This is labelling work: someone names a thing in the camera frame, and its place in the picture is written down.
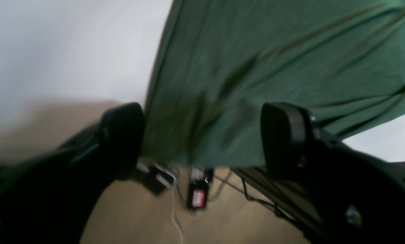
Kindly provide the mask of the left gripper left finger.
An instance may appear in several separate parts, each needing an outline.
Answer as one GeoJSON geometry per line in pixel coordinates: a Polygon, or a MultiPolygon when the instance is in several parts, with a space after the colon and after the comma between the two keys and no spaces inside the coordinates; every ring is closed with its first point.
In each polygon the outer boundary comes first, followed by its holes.
{"type": "Polygon", "coordinates": [[[55,150],[0,165],[0,244],[78,244],[102,193],[136,168],[138,103],[108,109],[55,150]]]}

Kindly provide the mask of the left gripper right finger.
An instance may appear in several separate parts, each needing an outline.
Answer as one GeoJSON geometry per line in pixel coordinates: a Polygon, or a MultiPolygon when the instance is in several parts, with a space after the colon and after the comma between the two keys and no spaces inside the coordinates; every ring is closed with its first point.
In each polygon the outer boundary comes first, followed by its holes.
{"type": "Polygon", "coordinates": [[[261,139],[268,175],[302,186],[329,243],[405,244],[405,162],[356,151],[286,103],[262,106],[261,139]]]}

